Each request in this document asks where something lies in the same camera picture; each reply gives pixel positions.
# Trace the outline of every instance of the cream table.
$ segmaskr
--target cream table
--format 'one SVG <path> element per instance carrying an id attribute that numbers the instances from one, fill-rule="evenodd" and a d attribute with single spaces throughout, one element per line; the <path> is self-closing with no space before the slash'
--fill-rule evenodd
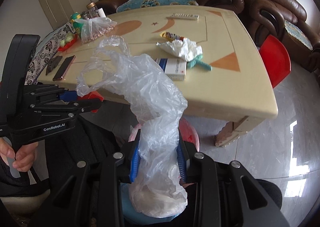
<path id="1" fill-rule="evenodd" d="M 199 20 L 170 18 L 174 13 L 198 14 Z M 108 35 L 121 35 L 132 55 L 146 53 L 153 59 L 172 57 L 156 46 L 156 42 L 165 41 L 159 36 L 162 31 L 187 37 L 202 46 L 203 61 L 212 65 L 212 71 L 194 67 L 187 70 L 184 82 L 174 83 L 188 100 L 185 114 L 230 121 L 215 137 L 216 146 L 225 146 L 263 120 L 277 117 L 275 95 L 263 61 L 232 11 L 177 5 L 141 8 L 108 17 L 118 23 Z M 76 58 L 65 78 L 58 82 L 59 86 L 76 88 L 76 77 L 103 38 L 84 45 L 78 40 L 62 53 L 63 58 L 72 55 Z M 47 76 L 42 72 L 38 81 L 52 84 L 58 68 Z M 88 85 L 92 85 L 101 79 L 101 74 L 90 72 L 85 78 Z M 106 90 L 100 93 L 106 100 L 126 103 L 122 96 Z"/>

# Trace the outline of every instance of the silver bolt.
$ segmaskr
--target silver bolt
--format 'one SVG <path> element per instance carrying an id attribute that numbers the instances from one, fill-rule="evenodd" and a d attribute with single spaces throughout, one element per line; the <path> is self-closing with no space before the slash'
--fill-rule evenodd
<path id="1" fill-rule="evenodd" d="M 197 152 L 197 153 L 195 153 L 195 158 L 203 159 L 204 158 L 204 154 L 201 153 L 201 152 Z"/>
<path id="2" fill-rule="evenodd" d="M 120 158 L 123 157 L 123 154 L 122 154 L 121 152 L 116 152 L 116 153 L 113 154 L 113 157 L 114 157 L 115 159 L 120 159 Z"/>
<path id="3" fill-rule="evenodd" d="M 232 165 L 234 168 L 240 168 L 240 166 L 241 166 L 240 162 L 238 162 L 238 161 L 232 161 L 232 162 L 231 162 L 231 165 Z"/>
<path id="4" fill-rule="evenodd" d="M 79 168 L 83 168 L 83 167 L 85 167 L 85 165 L 86 165 L 86 162 L 85 162 L 85 161 L 79 161 L 79 162 L 77 163 L 77 167 L 79 167 Z"/>

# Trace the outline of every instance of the remote control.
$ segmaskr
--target remote control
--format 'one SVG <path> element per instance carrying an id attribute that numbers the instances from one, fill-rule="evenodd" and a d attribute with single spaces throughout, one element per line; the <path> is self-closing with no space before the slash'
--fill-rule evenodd
<path id="1" fill-rule="evenodd" d="M 197 15 L 197 14 L 173 14 L 171 16 L 171 18 L 198 20 L 199 15 Z"/>

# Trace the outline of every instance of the phone screen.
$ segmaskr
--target phone screen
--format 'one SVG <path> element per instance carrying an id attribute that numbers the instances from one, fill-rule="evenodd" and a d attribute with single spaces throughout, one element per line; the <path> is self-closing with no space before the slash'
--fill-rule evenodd
<path id="1" fill-rule="evenodd" d="M 71 56 L 66 58 L 63 63 L 61 64 L 60 68 L 58 69 L 56 75 L 53 77 L 53 81 L 55 80 L 62 80 L 62 78 L 64 77 L 64 75 L 66 74 L 70 64 L 72 63 L 72 61 L 75 59 L 75 56 Z"/>

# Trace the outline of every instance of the human hand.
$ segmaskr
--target human hand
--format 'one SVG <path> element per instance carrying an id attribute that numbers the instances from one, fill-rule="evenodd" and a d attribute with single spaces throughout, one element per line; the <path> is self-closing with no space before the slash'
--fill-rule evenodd
<path id="1" fill-rule="evenodd" d="M 20 172 L 27 172 L 37 158 L 38 142 L 29 145 L 23 145 L 14 155 L 12 147 L 0 137 L 0 156 L 2 160 L 8 165 L 7 157 L 16 158 L 12 163 L 13 168 Z"/>

